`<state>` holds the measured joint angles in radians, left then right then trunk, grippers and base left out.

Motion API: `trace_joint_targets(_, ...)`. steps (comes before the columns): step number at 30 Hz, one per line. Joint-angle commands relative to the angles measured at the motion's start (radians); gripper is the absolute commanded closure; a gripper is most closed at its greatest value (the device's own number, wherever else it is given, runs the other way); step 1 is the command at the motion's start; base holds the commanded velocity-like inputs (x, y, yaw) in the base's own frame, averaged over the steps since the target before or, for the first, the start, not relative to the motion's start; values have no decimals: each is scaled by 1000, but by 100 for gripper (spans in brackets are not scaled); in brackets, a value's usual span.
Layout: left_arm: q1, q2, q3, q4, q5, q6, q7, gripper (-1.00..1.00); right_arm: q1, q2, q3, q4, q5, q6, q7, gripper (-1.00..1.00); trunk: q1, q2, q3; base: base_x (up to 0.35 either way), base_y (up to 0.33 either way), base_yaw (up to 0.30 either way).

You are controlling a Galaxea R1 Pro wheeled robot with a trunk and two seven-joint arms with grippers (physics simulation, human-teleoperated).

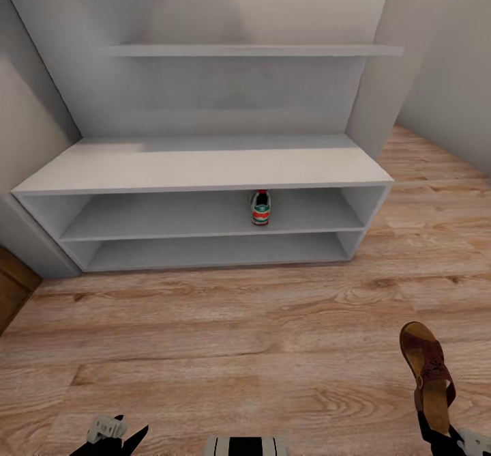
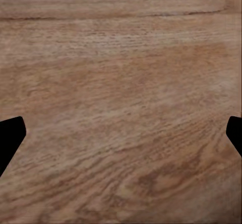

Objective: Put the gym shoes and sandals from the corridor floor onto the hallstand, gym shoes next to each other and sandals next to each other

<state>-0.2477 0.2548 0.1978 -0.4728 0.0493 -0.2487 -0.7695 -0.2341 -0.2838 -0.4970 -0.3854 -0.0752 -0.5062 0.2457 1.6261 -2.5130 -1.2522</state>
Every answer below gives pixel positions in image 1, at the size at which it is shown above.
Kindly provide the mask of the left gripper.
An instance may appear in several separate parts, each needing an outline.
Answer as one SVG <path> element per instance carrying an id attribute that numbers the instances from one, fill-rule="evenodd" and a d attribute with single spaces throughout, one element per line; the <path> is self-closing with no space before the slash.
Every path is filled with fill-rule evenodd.
<path id="1" fill-rule="evenodd" d="M 123 414 L 115 418 L 121 421 Z M 70 456 L 130 456 L 141 443 L 147 432 L 148 426 L 141 429 L 125 442 L 122 442 L 120 437 L 101 439 L 95 444 L 87 442 Z"/>

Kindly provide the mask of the robot trunk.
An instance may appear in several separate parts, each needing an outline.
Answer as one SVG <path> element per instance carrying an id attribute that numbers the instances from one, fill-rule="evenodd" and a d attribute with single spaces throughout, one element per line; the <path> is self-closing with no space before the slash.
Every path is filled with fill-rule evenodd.
<path id="1" fill-rule="evenodd" d="M 290 456 L 282 437 L 208 437 L 201 456 Z"/>

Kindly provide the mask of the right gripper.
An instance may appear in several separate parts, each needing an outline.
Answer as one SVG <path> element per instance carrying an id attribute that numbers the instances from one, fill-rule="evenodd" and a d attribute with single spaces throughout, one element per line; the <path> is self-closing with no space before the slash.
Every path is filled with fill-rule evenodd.
<path id="1" fill-rule="evenodd" d="M 423 440 L 432 443 L 433 456 L 466 456 L 464 450 L 457 444 L 457 440 L 464 440 L 451 425 L 447 434 L 439 434 L 430 428 L 421 411 L 418 412 L 417 416 Z M 491 454 L 484 451 L 483 456 L 491 456 Z"/>

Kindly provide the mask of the sandal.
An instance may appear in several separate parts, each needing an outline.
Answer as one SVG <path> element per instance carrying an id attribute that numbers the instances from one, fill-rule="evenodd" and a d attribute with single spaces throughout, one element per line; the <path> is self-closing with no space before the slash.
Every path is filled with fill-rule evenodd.
<path id="1" fill-rule="evenodd" d="M 447 434 L 448 408 L 456 398 L 456 390 L 440 342 L 424 324 L 409 322 L 400 331 L 400 350 L 417 381 L 415 409 L 435 432 Z"/>

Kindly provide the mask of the gym shoe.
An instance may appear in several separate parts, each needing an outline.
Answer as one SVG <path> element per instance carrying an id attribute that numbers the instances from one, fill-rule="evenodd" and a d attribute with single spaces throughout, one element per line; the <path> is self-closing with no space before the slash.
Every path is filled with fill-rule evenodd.
<path id="1" fill-rule="evenodd" d="M 266 225 L 269 222 L 271 198 L 267 189 L 253 189 L 250 195 L 252 221 L 255 225 Z"/>

